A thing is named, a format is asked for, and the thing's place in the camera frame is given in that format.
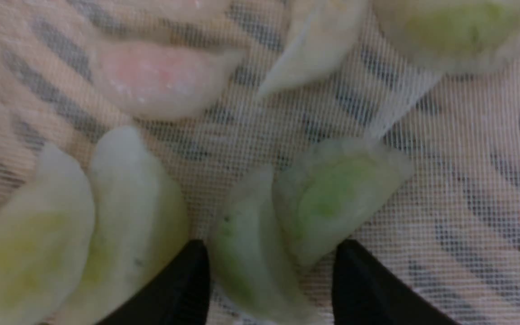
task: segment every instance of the dumpling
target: dumpling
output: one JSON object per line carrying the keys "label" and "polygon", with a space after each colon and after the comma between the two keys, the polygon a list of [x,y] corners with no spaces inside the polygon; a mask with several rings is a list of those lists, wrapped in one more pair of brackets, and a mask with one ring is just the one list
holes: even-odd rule
{"label": "dumpling", "polygon": [[94,86],[124,113],[149,120],[195,117],[219,99],[244,51],[196,50],[151,41],[89,45]]}
{"label": "dumpling", "polygon": [[369,0],[293,0],[282,56],[256,98],[330,76],[359,38]]}
{"label": "dumpling", "polygon": [[92,325],[132,298],[188,242],[190,220],[179,185],[134,127],[106,133],[89,167],[97,226],[78,289],[56,325]]}
{"label": "dumpling", "polygon": [[95,225],[78,161],[43,146],[35,176],[0,207],[0,325],[33,325],[75,290]]}
{"label": "dumpling", "polygon": [[488,74],[520,54],[520,0],[375,0],[374,11],[416,66]]}

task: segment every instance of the dumpling wrapper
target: dumpling wrapper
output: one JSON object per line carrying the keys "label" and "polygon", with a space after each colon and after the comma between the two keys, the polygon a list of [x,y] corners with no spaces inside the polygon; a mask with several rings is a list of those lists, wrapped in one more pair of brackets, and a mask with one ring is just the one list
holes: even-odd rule
{"label": "dumpling wrapper", "polygon": [[245,53],[97,37],[88,54],[93,84],[113,105],[139,119],[177,121],[210,108]]}
{"label": "dumpling wrapper", "polygon": [[287,44],[257,99],[330,76],[357,43],[369,0],[293,0]]}
{"label": "dumpling wrapper", "polygon": [[386,39],[415,66],[491,74],[520,54],[520,0],[375,0]]}
{"label": "dumpling wrapper", "polygon": [[274,183],[276,216],[294,263],[309,271],[386,204],[413,174],[404,154],[360,138],[313,145]]}
{"label": "dumpling wrapper", "polygon": [[0,325],[34,325],[78,286],[94,215],[78,161],[45,144],[33,179],[0,207]]}
{"label": "dumpling wrapper", "polygon": [[224,296],[262,324],[323,325],[300,290],[272,205],[271,166],[257,168],[230,191],[209,244]]}
{"label": "dumpling wrapper", "polygon": [[109,315],[162,271],[190,234],[179,185],[134,127],[99,140],[89,181],[97,206],[89,260],[55,325],[93,325]]}

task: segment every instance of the black object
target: black object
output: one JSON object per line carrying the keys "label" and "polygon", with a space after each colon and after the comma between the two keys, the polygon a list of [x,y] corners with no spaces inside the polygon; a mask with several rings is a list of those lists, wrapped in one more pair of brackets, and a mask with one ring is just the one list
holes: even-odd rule
{"label": "black object", "polygon": [[171,263],[98,325],[205,325],[210,263],[204,242],[188,242]]}
{"label": "black object", "polygon": [[456,325],[355,240],[336,251],[332,308],[335,325]]}

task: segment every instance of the mesh cloth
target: mesh cloth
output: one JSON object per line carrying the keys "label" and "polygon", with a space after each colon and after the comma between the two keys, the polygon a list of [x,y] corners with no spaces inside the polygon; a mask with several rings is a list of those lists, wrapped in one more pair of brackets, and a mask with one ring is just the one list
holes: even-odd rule
{"label": "mesh cloth", "polygon": [[[223,17],[178,24],[109,0],[0,0],[0,202],[51,140],[87,166],[110,128],[136,124],[182,186],[193,235],[206,238],[224,196],[250,168],[285,169],[311,143],[361,135],[406,64],[372,12],[328,80],[257,103],[283,49],[283,0],[234,0]],[[247,49],[218,102],[196,120],[123,115],[90,81],[82,29],[170,29],[172,42]],[[484,78],[444,78],[384,136],[416,175],[355,234],[402,281],[464,324],[520,324],[520,57]],[[332,255],[303,286],[332,323]],[[237,314],[214,294],[208,323]]]}

